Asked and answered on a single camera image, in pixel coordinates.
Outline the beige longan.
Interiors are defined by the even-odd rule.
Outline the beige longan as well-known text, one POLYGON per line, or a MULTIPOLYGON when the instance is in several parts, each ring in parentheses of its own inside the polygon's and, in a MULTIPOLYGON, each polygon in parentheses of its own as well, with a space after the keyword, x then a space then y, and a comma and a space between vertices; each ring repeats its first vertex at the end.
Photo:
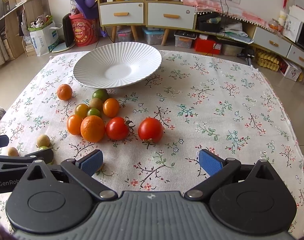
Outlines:
POLYGON ((7 154, 10 157, 18 157, 19 153, 18 150, 15 147, 9 147, 7 150, 7 154))
POLYGON ((37 139, 38 147, 49 147, 49 145, 50 145, 50 138, 47 135, 42 134, 38 137, 37 139))
POLYGON ((89 107, 101 111, 103 109, 103 102, 100 98, 93 98, 89 102, 89 107))

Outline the white microwave oven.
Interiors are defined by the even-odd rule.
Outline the white microwave oven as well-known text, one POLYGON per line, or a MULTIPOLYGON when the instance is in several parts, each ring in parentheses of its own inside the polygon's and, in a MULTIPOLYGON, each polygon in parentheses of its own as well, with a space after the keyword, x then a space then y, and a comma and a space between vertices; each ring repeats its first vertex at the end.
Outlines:
POLYGON ((282 31, 283 36, 304 48, 304 22, 287 14, 282 31))

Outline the floral tablecloth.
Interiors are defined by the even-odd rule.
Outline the floral tablecloth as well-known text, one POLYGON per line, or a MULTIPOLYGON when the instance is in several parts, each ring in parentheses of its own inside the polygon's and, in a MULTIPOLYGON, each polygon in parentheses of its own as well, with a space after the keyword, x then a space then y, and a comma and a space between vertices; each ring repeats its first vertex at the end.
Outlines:
POLYGON ((290 225, 304 236, 304 156, 273 89, 253 67, 213 57, 162 51, 162 64, 132 86, 99 93, 74 78, 83 53, 55 56, 0 121, 0 135, 20 155, 44 148, 54 160, 101 150, 94 175, 122 192, 185 192, 209 177, 199 151, 245 164, 270 162, 294 197, 290 225))

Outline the low wooden tv bench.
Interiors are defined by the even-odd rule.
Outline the low wooden tv bench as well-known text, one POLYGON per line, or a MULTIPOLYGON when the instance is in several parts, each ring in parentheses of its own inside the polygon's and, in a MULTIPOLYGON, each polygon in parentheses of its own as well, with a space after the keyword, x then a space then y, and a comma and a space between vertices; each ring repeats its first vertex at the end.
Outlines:
POLYGON ((248 19, 235 17, 234 15, 230 16, 220 12, 219 14, 229 20, 241 22, 243 31, 253 40, 252 46, 274 52, 304 68, 304 49, 300 48, 282 34, 249 21, 248 19))

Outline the orange tomato back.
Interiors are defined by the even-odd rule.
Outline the orange tomato back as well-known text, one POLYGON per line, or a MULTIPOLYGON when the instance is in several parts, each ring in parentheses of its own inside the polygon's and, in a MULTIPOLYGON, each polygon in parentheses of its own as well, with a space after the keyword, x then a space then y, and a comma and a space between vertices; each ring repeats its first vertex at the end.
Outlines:
POLYGON ((103 113, 109 117, 114 118, 119 113, 119 102, 114 98, 108 98, 103 104, 103 113))

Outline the orange tomato front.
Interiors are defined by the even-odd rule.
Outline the orange tomato front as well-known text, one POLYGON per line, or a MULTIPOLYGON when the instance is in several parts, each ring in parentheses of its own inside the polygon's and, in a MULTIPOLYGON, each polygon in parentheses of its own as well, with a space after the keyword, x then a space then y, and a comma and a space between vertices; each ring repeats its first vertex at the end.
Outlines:
POLYGON ((80 127, 83 119, 79 115, 71 115, 67 120, 68 132, 72 135, 80 135, 80 127))

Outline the olive yellow-green tomato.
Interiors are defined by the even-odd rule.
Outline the olive yellow-green tomato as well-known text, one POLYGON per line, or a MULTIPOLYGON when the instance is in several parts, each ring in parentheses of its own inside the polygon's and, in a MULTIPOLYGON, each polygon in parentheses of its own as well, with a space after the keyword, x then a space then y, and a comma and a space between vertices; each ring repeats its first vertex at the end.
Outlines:
POLYGON ((82 119, 84 119, 85 117, 87 117, 87 112, 88 112, 89 109, 90 108, 87 104, 81 103, 81 104, 76 106, 75 114, 80 116, 82 119))

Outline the red snack bucket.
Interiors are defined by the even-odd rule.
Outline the red snack bucket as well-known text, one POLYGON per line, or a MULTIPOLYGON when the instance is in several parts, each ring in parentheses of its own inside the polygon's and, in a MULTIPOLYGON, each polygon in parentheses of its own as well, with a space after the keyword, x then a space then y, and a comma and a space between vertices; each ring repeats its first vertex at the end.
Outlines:
POLYGON ((85 47, 99 40, 97 19, 86 19, 82 13, 69 15, 69 19, 76 46, 85 47))

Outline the green oval fruit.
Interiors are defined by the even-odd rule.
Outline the green oval fruit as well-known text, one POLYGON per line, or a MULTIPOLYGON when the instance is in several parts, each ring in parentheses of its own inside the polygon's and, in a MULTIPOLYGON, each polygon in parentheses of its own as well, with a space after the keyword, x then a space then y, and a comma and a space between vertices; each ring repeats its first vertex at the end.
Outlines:
POLYGON ((41 151, 41 150, 47 150, 47 149, 49 149, 48 146, 40 146, 38 150, 41 151))

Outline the lone orange mandarin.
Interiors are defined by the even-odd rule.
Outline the lone orange mandarin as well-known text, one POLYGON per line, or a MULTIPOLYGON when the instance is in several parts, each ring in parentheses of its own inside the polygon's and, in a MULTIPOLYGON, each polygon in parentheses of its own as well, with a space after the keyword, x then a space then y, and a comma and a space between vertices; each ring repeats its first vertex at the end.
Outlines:
POLYGON ((68 84, 62 84, 57 89, 57 97, 60 100, 68 101, 72 97, 72 88, 68 84))

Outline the large orange mandarin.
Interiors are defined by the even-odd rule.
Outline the large orange mandarin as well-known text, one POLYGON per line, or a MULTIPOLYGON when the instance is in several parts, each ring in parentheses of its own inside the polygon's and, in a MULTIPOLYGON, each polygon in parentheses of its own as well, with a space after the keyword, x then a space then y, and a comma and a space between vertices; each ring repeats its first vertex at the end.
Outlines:
POLYGON ((101 141, 105 135, 104 122, 99 116, 87 116, 81 123, 80 132, 84 140, 97 143, 101 141))

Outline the red tomato with stem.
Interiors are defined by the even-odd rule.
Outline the red tomato with stem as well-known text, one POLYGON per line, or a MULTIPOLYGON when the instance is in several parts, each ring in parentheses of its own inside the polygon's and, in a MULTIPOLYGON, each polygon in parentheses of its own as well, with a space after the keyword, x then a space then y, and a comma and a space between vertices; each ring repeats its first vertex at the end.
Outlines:
POLYGON ((123 140, 134 131, 135 124, 127 116, 112 118, 106 124, 106 135, 111 140, 123 140))

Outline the green round fruit back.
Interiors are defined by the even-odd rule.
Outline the green round fruit back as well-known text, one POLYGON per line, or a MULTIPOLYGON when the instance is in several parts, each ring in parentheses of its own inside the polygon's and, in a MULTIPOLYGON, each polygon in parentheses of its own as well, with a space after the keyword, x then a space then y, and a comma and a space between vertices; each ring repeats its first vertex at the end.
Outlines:
POLYGON ((109 94, 106 89, 98 89, 92 94, 92 98, 100 99, 102 102, 105 102, 109 98, 109 94))

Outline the orange tomato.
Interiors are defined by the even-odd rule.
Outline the orange tomato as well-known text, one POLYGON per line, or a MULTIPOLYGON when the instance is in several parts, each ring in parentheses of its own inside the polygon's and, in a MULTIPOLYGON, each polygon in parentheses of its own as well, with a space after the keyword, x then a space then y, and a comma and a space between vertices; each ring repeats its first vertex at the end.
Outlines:
POLYGON ((109 117, 114 118, 119 113, 119 102, 114 98, 108 98, 103 104, 103 113, 109 117))
POLYGON ((83 119, 79 115, 71 115, 67 120, 68 132, 72 135, 80 135, 80 127, 83 119))

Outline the small dark green tomato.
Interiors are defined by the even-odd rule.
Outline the small dark green tomato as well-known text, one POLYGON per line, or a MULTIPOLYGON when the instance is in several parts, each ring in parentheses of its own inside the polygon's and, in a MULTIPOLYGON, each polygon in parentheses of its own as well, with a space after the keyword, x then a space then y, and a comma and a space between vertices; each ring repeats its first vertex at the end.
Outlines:
POLYGON ((98 117, 101 117, 101 112, 100 110, 96 109, 96 108, 90 108, 88 111, 87 111, 87 114, 86 116, 98 116, 98 117))

